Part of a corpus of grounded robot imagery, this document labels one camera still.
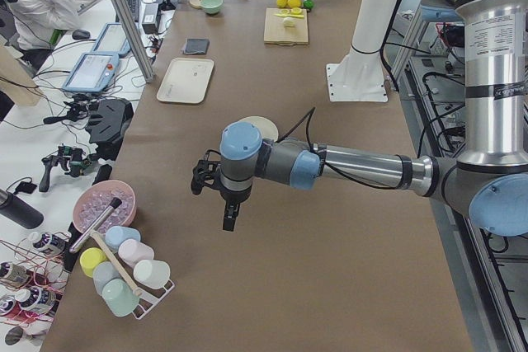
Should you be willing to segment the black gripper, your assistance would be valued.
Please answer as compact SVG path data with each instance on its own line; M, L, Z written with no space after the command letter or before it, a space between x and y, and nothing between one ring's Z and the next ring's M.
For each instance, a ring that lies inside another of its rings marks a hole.
M219 191L221 197L226 202L224 207L223 230L233 232L235 229L236 219L238 217L238 204L247 200L251 194L252 181L231 182L227 184L224 181L219 182Z

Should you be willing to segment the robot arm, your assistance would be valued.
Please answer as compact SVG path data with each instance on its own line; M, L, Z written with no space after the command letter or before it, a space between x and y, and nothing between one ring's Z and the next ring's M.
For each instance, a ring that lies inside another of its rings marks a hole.
M273 142L247 122L227 126L214 175L233 230L256 177L308 190L320 176L437 199L500 236L527 231L523 145L527 0L422 0L464 22L465 147L456 158L369 153L289 139Z

